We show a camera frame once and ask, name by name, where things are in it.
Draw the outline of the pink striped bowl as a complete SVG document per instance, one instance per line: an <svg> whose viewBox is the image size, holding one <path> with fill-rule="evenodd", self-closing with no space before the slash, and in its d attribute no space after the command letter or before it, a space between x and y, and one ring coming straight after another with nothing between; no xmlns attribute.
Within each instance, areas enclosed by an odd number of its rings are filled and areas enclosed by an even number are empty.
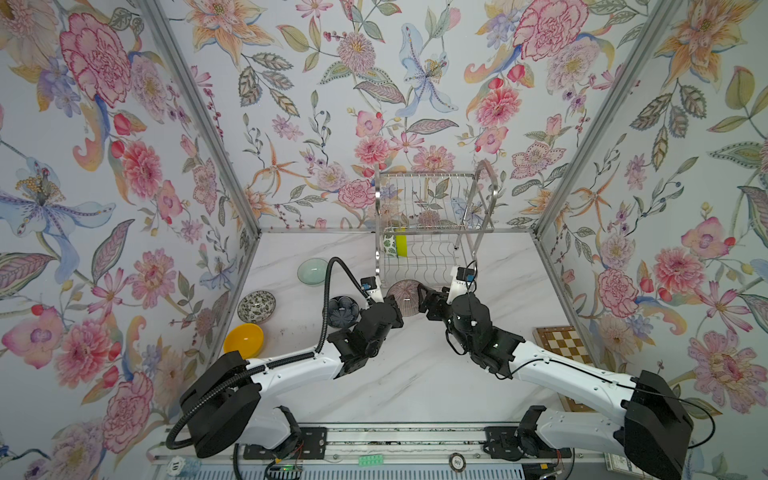
<svg viewBox="0 0 768 480"><path fill-rule="evenodd" d="M404 318L419 314L419 286L417 280L406 279L395 282L386 293L392 296Z"/></svg>

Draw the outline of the dark blue floral bowl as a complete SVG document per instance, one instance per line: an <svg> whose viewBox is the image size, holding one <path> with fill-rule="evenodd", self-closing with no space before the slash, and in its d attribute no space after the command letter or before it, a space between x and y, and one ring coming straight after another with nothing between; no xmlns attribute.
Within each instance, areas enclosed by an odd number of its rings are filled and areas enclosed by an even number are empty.
<svg viewBox="0 0 768 480"><path fill-rule="evenodd" d="M336 296L329 300L327 313L330 327L344 329L358 321L360 307L352 297Z"/></svg>

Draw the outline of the lime green plastic bowl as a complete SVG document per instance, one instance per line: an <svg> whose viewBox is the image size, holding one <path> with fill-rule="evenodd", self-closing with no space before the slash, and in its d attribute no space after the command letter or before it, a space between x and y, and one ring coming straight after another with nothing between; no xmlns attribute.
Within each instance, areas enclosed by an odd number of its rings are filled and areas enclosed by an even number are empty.
<svg viewBox="0 0 768 480"><path fill-rule="evenodd" d="M396 247L396 254L400 258L407 258L408 257L408 236L407 235L395 235L395 247Z"/></svg>

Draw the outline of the green leaf pattern bowl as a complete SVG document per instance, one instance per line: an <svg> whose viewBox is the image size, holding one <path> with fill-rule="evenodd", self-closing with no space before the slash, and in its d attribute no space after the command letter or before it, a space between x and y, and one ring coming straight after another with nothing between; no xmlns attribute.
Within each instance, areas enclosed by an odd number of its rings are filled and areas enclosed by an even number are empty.
<svg viewBox="0 0 768 480"><path fill-rule="evenodd" d="M387 258L397 258L398 257L398 250L397 250L397 242L394 235L384 235L382 237L382 249L384 251L384 254Z"/></svg>

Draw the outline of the silver wire dish rack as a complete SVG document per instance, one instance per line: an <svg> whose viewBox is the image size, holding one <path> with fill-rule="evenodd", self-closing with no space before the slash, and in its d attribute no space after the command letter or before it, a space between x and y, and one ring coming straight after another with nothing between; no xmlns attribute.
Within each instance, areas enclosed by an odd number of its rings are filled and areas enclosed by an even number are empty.
<svg viewBox="0 0 768 480"><path fill-rule="evenodd" d="M385 288L406 279L448 286L452 268L475 263L484 236L494 231L500 184L486 160L472 172L378 173L374 187L375 264ZM407 258L385 256L388 234L408 236Z"/></svg>

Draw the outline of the yellow plastic bowl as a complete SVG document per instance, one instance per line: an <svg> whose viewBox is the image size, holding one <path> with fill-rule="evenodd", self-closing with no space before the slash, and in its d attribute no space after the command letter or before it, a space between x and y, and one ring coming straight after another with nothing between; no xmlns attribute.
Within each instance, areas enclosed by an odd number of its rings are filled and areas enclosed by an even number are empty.
<svg viewBox="0 0 768 480"><path fill-rule="evenodd" d="M223 343L223 352L237 352L243 359L256 358L264 346L264 332L259 325L243 324L232 329Z"/></svg>

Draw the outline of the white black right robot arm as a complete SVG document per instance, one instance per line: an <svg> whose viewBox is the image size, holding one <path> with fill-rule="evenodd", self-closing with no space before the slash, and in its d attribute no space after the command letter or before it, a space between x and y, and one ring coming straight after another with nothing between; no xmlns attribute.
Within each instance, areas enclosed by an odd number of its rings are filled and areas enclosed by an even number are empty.
<svg viewBox="0 0 768 480"><path fill-rule="evenodd" d="M555 458L583 449L622 455L658 479L680 479L693 422L666 381L585 365L493 325L490 310L474 293L417 288L419 310L446 328L449 345L499 380L532 383L587 406L558 412L532 405L513 432L485 444L494 458Z"/></svg>

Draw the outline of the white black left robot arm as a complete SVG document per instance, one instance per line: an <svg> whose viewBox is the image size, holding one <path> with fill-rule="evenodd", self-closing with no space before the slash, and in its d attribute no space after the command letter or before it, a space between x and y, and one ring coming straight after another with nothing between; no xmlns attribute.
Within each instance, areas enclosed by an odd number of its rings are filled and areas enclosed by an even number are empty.
<svg viewBox="0 0 768 480"><path fill-rule="evenodd" d="M181 417L168 432L165 447L193 447L199 458L235 444L255 445L285 458L303 441L290 409L268 402L305 385L330 381L363 368L378 355L393 328L404 325L392 295L361 311L350 329L328 336L322 349L273 360L245 360L239 352L219 357L180 398Z"/></svg>

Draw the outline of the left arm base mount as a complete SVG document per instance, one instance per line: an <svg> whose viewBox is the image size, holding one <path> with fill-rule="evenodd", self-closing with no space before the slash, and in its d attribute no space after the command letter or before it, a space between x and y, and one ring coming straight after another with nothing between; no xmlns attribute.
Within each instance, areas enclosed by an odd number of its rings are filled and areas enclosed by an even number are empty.
<svg viewBox="0 0 768 480"><path fill-rule="evenodd" d="M327 447L326 427L301 427L298 435L291 435L279 448L266 449L255 444L242 447L244 460L323 460Z"/></svg>

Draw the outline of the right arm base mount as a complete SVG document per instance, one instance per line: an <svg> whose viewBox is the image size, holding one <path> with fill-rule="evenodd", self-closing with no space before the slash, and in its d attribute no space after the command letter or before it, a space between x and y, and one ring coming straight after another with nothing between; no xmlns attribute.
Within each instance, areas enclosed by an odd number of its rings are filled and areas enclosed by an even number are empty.
<svg viewBox="0 0 768 480"><path fill-rule="evenodd" d="M518 461L522 459L570 459L571 449L555 449L546 444L535 432L517 426L489 426L484 428L483 451L492 459Z"/></svg>

